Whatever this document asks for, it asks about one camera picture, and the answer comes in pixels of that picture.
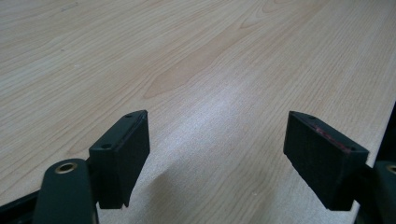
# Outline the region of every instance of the table surface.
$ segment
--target table surface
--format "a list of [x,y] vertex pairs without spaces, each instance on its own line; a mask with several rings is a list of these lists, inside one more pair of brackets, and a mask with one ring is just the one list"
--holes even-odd
[[131,203],[101,223],[351,223],[282,152],[288,113],[374,158],[396,98],[395,1],[3,0],[0,204],[147,109]]

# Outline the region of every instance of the wooden table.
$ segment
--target wooden table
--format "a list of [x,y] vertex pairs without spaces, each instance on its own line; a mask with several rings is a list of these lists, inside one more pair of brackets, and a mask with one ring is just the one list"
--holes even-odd
[[0,204],[147,109],[131,205],[102,223],[351,223],[283,155],[290,110],[371,150],[396,98],[395,1],[0,2]]

